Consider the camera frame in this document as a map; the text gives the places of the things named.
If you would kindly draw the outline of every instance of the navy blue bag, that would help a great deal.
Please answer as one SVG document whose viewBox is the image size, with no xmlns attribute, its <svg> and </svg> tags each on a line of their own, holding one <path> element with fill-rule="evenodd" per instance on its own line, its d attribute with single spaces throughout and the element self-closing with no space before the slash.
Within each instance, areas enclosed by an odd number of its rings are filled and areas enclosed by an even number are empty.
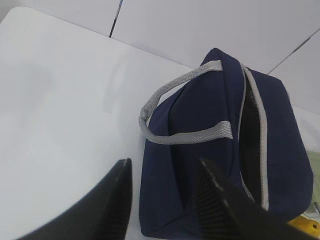
<svg viewBox="0 0 320 240">
<path fill-rule="evenodd" d="M 193 213 L 198 159 L 214 161 L 243 194 L 282 221 L 311 202 L 313 174 L 282 82 L 219 49 L 154 93 L 139 125 L 147 138 L 139 217 L 148 237 L 201 237 Z"/>
</svg>

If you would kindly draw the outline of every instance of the bag handle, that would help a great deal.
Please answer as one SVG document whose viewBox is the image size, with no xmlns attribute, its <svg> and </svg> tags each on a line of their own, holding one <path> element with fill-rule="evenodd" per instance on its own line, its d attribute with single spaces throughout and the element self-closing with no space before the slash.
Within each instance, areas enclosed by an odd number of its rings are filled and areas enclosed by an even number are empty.
<svg viewBox="0 0 320 240">
<path fill-rule="evenodd" d="M 195 132 L 179 132 L 171 136 L 154 135 L 147 127 L 147 122 L 158 106 L 160 98 L 163 94 L 209 71 L 220 72 L 222 70 L 223 68 L 220 60 L 209 61 L 197 69 L 194 69 L 160 87 L 141 109 L 139 125 L 143 135 L 150 142 L 162 145 L 198 144 L 221 138 L 233 139 L 231 124 L 229 121 L 221 121 L 217 125 L 205 130 Z"/>
</svg>

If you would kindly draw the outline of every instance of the white surface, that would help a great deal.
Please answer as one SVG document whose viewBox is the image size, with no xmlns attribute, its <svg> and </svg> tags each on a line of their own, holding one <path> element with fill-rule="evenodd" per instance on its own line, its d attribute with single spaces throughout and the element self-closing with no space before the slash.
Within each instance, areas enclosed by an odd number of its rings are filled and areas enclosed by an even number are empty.
<svg viewBox="0 0 320 240">
<path fill-rule="evenodd" d="M 120 0 L 0 0 L 0 22 L 11 8 L 25 6 L 109 36 Z"/>
<path fill-rule="evenodd" d="M 282 80 L 292 104 L 320 114 L 319 67 L 320 31 L 280 64 L 271 75 Z"/>
<path fill-rule="evenodd" d="M 125 0 L 112 37 L 191 68 L 219 48 L 267 73 L 319 26 L 319 0 Z"/>
<path fill-rule="evenodd" d="M 293 112 L 298 124 L 304 147 L 320 153 L 320 115 L 293 106 Z"/>
<path fill-rule="evenodd" d="M 25 7 L 0 24 L 0 53 L 0 239 L 56 217 L 127 157 L 127 239 L 147 239 L 138 116 L 156 89 L 190 69 Z"/>
</svg>

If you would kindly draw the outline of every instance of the yellow object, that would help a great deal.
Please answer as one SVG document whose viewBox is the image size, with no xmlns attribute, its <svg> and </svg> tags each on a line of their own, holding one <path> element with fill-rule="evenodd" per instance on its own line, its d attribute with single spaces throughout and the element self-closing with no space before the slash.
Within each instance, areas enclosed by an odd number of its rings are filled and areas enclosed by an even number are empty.
<svg viewBox="0 0 320 240">
<path fill-rule="evenodd" d="M 320 224 L 317 221 L 298 216 L 289 221 L 288 224 L 313 237 L 317 238 L 320 236 Z"/>
</svg>

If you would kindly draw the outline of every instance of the bag opening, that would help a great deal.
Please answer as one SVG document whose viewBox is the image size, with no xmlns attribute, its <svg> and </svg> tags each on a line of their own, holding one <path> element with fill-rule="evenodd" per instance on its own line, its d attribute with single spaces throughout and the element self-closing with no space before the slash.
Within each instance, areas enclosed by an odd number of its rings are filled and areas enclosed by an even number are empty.
<svg viewBox="0 0 320 240">
<path fill-rule="evenodd" d="M 245 77 L 246 91 L 239 130 L 239 161 L 243 182 L 254 201 L 262 204 L 260 173 L 260 117 L 252 87 Z"/>
</svg>

